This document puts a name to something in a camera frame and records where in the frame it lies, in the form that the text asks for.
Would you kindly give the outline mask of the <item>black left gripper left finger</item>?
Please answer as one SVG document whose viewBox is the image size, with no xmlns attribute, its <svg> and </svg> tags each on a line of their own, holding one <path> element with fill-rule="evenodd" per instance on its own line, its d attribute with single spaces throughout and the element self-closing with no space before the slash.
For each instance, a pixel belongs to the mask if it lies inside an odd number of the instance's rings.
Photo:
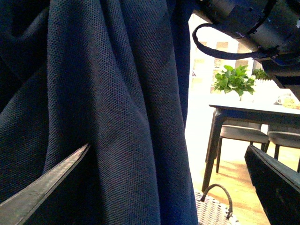
<svg viewBox="0 0 300 225">
<path fill-rule="evenodd" d="M 0 205 L 2 225 L 74 225 L 79 217 L 86 144 Z"/>
</svg>

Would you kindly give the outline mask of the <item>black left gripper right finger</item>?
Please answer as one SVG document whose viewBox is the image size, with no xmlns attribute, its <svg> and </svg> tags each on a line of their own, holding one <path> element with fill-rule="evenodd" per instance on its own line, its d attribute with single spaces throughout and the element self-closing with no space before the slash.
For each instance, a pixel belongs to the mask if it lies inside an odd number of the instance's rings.
<svg viewBox="0 0 300 225">
<path fill-rule="evenodd" d="M 257 147 L 248 146 L 247 169 L 271 225 L 300 223 L 300 174 Z"/>
</svg>

